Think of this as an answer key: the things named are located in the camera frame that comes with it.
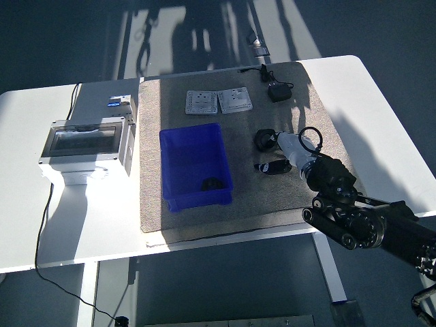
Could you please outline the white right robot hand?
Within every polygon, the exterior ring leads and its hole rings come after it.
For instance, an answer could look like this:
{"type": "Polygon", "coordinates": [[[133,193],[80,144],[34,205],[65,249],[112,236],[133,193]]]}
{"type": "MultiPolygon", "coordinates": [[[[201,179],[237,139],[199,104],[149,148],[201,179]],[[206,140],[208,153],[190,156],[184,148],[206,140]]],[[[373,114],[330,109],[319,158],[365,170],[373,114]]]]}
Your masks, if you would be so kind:
{"type": "Polygon", "coordinates": [[[261,129],[258,130],[253,141],[260,152],[281,150],[285,157],[269,163],[253,165],[256,170],[267,175],[285,174],[292,168],[296,168],[300,178],[305,179],[316,160],[313,155],[315,147],[305,136],[287,131],[276,132],[273,129],[261,129]]]}

